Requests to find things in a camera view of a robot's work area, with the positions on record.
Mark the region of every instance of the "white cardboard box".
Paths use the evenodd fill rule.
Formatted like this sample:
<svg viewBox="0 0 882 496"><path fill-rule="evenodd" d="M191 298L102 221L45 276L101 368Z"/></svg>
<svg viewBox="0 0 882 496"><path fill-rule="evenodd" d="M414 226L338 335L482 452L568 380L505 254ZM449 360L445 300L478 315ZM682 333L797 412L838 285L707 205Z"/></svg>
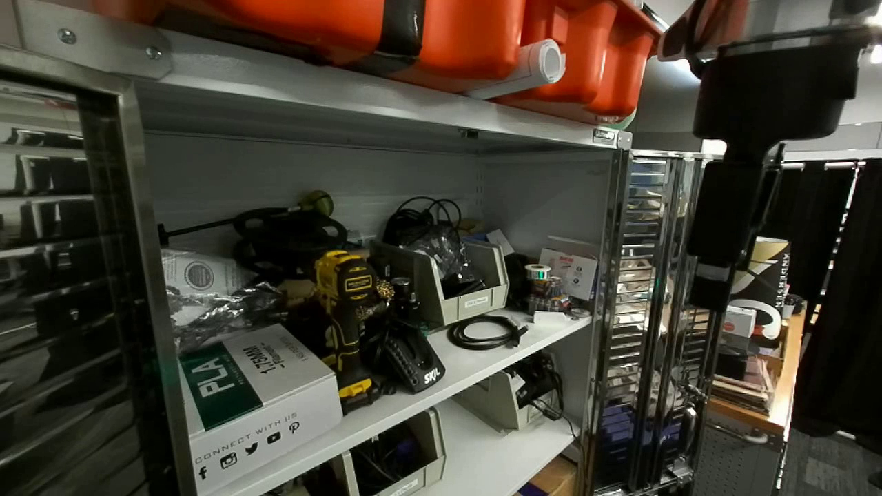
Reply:
<svg viewBox="0 0 882 496"><path fill-rule="evenodd" d="M564 281L564 293L586 301L591 299L597 260L542 248L539 263L551 267L551 275Z"/></svg>
<svg viewBox="0 0 882 496"><path fill-rule="evenodd" d="M750 308L729 305L726 319L722 323L724 339L727 344L747 349L757 322L757 311Z"/></svg>
<svg viewBox="0 0 882 496"><path fill-rule="evenodd" d="M339 424L333 371L280 325L180 358L197 491L216 491Z"/></svg>

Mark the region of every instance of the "orange toolbox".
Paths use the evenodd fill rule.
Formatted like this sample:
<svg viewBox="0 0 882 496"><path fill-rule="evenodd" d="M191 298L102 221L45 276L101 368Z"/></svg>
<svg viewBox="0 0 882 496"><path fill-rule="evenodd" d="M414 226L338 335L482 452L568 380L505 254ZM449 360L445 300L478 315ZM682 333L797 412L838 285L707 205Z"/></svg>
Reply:
<svg viewBox="0 0 882 496"><path fill-rule="evenodd" d="M168 21L198 14L213 19L215 28L231 27L212 37L235 38L235 30L244 27L302 45L310 53L301 56L314 63L459 93L476 81L503 79L512 72L525 2L93 0L93 6L104 15L184 31L196 23Z"/></svg>
<svg viewBox="0 0 882 496"><path fill-rule="evenodd" d="M553 39L566 55L566 72L555 84L496 101L590 124L620 123L637 108L661 35L628 0L527 0L521 44Z"/></svg>

